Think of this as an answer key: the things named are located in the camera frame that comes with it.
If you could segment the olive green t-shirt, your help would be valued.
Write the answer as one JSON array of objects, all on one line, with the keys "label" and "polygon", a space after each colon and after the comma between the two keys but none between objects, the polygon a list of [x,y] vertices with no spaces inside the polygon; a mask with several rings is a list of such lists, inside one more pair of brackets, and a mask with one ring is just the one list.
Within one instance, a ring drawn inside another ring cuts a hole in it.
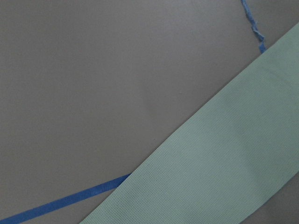
[{"label": "olive green t-shirt", "polygon": [[161,144],[85,224],[238,224],[299,170],[299,27]]}]

